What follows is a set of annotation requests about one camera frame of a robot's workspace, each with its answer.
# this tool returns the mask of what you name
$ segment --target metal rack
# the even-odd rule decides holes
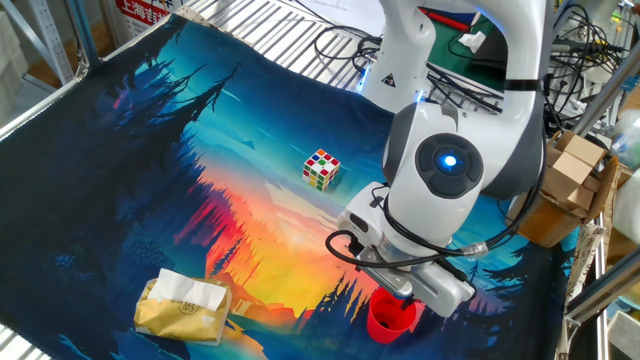
[[[630,24],[635,24],[636,21],[638,20],[638,16],[635,15],[628,7],[625,7],[621,15],[622,15],[622,21],[621,21],[621,24],[619,25],[619,29],[618,29],[618,25],[615,23],[603,25],[602,27],[611,45],[621,46],[625,49],[629,49],[627,51],[624,51],[621,54],[621,57],[625,58],[631,55],[630,54],[631,42],[632,42],[633,34],[636,31],[635,25],[630,25]],[[559,35],[564,35],[568,30],[570,30],[571,28],[577,25],[578,23],[574,20],[570,20],[570,19],[566,20],[566,22],[564,23],[564,26],[562,26],[562,29],[558,30],[558,33]],[[576,36],[576,39],[579,42],[584,41],[579,39],[579,35],[580,35],[579,30],[574,31],[569,35]],[[554,67],[554,68],[551,68],[550,70],[554,77],[558,77],[556,80],[552,81],[551,83],[551,88],[553,90],[567,91],[568,86],[562,88],[560,86],[560,82],[564,80],[567,83],[571,84],[576,79],[576,75],[572,74],[573,71],[567,68],[566,66]],[[612,78],[616,74],[620,75],[621,73],[624,73],[624,71],[619,71],[618,69],[618,71],[614,72],[614,74],[612,75]],[[565,106],[564,109],[562,110],[562,115],[568,118],[579,117],[579,120],[572,121],[574,124],[581,122],[582,115],[585,112],[585,109],[580,108],[576,102],[580,101],[580,99],[584,99],[585,97],[590,97],[590,96],[595,96],[597,94],[600,94],[605,88],[605,86],[606,84],[594,83],[588,80],[584,81],[583,84],[579,84],[578,88],[582,88],[582,90],[577,94],[573,94],[569,96],[570,100],[568,101],[567,106]],[[567,96],[568,95],[552,92],[552,95],[550,96],[550,100],[553,104],[555,104],[556,110],[560,110],[561,104],[565,102],[565,99],[567,98]],[[616,123],[616,115],[618,113],[618,109],[623,103],[624,103],[624,98],[620,92],[616,94],[616,96],[613,98],[613,101],[610,104],[605,106],[601,114],[598,114],[598,118],[595,121],[586,122],[591,124],[591,126],[588,127],[587,132],[593,131],[595,133],[600,133],[605,136],[609,135],[610,129]]]
[[[84,57],[83,62],[85,64],[86,71],[79,72],[78,77],[71,80],[43,102],[24,113],[18,119],[14,120],[11,124],[0,129],[0,139],[22,123],[28,121],[31,117],[46,108],[67,90],[75,86],[86,72],[91,71],[102,61],[98,58],[97,53],[95,52],[95,45],[93,44],[90,29],[88,28],[86,17],[82,10],[81,1],[66,1],[74,22],[74,28],[77,32],[76,35],[82,45],[81,50]],[[277,0],[192,0],[186,6],[194,10],[195,13],[204,18],[208,23],[216,26],[220,30],[232,34],[237,39],[246,42],[261,55],[279,65],[322,83],[349,91],[356,91],[356,86],[360,81],[361,74],[351,66],[349,61],[324,59],[316,55],[313,47],[313,40],[330,24],[324,23],[314,15],[307,13],[303,8],[297,7],[292,3],[284,3]],[[629,12],[626,12],[624,16],[628,21],[632,19]],[[155,26],[148,29],[147,32],[153,31],[162,24],[163,21],[158,22]],[[628,48],[632,34],[629,31],[632,30],[628,30],[624,33],[621,32],[619,35],[616,34],[614,37],[614,44],[622,44],[621,46]],[[336,31],[325,34],[325,36],[317,41],[317,45],[322,52],[338,57],[350,56],[353,54],[357,49],[357,42],[358,39],[353,35]],[[105,60],[115,56],[133,43],[135,43],[135,40],[125,44],[116,52],[105,58]],[[357,59],[356,63],[365,67],[368,61],[369,59],[361,58]],[[500,92],[470,81],[445,69],[439,69],[442,73],[455,80],[460,86],[472,90],[475,94],[479,94],[479,98],[482,98],[497,107],[502,107],[502,94]],[[436,73],[432,72],[431,75],[435,76],[438,80],[442,80],[442,78]],[[440,81],[436,82],[438,83],[438,86],[429,85],[429,82],[425,81],[428,86],[425,90],[425,100],[437,103],[455,101],[461,105],[462,108],[468,111],[477,111],[482,113],[493,112],[492,110],[478,104],[473,99],[465,96],[456,88],[446,85]],[[600,91],[604,93],[605,89],[603,89],[602,86],[592,86],[590,94],[596,94]],[[611,94],[609,94],[607,99],[605,99],[606,101],[603,101],[603,104],[607,103],[609,100],[613,102],[609,112],[610,115],[606,121],[600,122],[596,126],[596,129],[603,129],[615,122],[615,116],[611,116],[611,114],[617,113],[617,109],[622,98],[616,95],[617,97],[613,99],[613,95]],[[569,112],[567,115],[575,116],[579,114]],[[586,127],[586,131],[589,131],[591,130],[591,127],[588,125],[592,119],[587,120],[587,122],[584,122],[585,120],[583,119],[582,121],[586,125],[581,126]],[[604,254],[603,247],[599,249],[599,253],[602,257]],[[600,279],[596,281],[597,284],[587,287],[584,291],[584,296],[574,299],[572,302],[573,310],[570,316],[574,316],[580,312],[580,317],[577,317],[577,315],[574,316],[575,324],[579,324],[583,317],[589,315],[589,313],[595,313],[593,311],[597,311],[595,309],[598,306],[602,306],[602,304],[608,300],[608,297],[603,297],[603,294],[611,296],[611,294],[613,294],[611,292],[612,289],[619,290],[624,286],[624,284],[628,285],[629,281],[636,280],[640,276],[640,271],[637,270],[640,268],[640,261],[635,261],[637,259],[640,259],[639,251],[627,256],[627,258],[625,258],[626,261],[621,261],[620,264],[623,265],[617,265],[614,269],[600,277]]]

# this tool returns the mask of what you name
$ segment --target tissue paper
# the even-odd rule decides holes
[[[134,324],[144,334],[216,346],[230,306],[228,285],[161,269],[142,292]]]
[[[471,52],[475,54],[486,38],[482,31],[478,31],[476,34],[464,34],[458,41],[460,41],[462,45],[469,47]]]

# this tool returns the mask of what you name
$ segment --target cardboard box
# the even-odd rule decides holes
[[[572,192],[571,195],[569,195],[569,197],[561,203],[562,206],[564,206],[568,210],[571,210],[572,212],[573,210],[580,208],[589,210],[589,208],[591,207],[591,200],[593,200],[593,195],[595,195],[593,191],[580,185],[578,186],[576,191]]]
[[[594,194],[591,206],[586,213],[575,210],[574,213],[565,209],[553,197],[540,194],[533,204],[530,215],[520,224],[518,233],[547,248],[558,244],[578,226],[588,223],[602,212],[617,171],[618,159],[614,157],[598,174],[600,188]],[[510,223],[509,219],[515,218],[520,212],[525,198],[526,194],[523,194],[515,200],[507,213],[507,224]]]
[[[544,164],[547,166],[553,166],[553,164],[556,163],[556,161],[558,160],[558,158],[560,157],[560,155],[562,155],[562,151],[548,146],[547,147],[547,158],[545,159]]]
[[[542,190],[563,202],[591,173],[591,167],[569,153],[562,153],[547,168]]]
[[[587,189],[593,192],[596,192],[600,188],[600,181],[598,181],[598,179],[594,178],[593,176],[589,175],[587,176],[586,179],[584,179],[582,186],[586,187]]]
[[[605,150],[571,131],[565,131],[556,149],[569,153],[594,168],[605,155]]]

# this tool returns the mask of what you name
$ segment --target table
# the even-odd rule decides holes
[[[547,250],[516,237],[483,259],[456,261],[479,287],[473,301],[447,320],[424,310],[397,342],[373,343],[363,320],[376,285],[322,241],[350,197],[381,180],[391,114],[217,30],[177,17],[156,30],[0,141],[2,322],[63,358],[553,352],[571,239]],[[322,66],[303,68],[331,80]],[[343,163],[326,194],[298,180],[317,148]],[[483,198],[453,246],[503,226],[495,201]],[[160,267],[232,284],[219,348],[131,330],[135,302]]]

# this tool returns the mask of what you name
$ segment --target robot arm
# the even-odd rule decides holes
[[[503,111],[482,115],[414,101],[423,89],[435,38],[433,25],[416,6],[434,6],[429,1],[381,2],[387,31],[363,95],[398,112],[383,158],[389,187],[372,183],[363,189],[338,227],[351,234],[350,250],[359,261],[423,259],[411,266],[361,268],[396,296],[413,296],[447,317],[475,289],[448,263],[428,260],[451,252],[445,247],[481,193],[513,197],[536,182],[543,166],[541,84],[548,69],[553,6],[543,0],[516,0],[509,6],[493,0],[456,3],[473,4],[496,23],[509,48]],[[443,9],[451,11],[450,6]],[[381,81],[389,74],[394,86]],[[462,252],[487,249],[467,250]]]

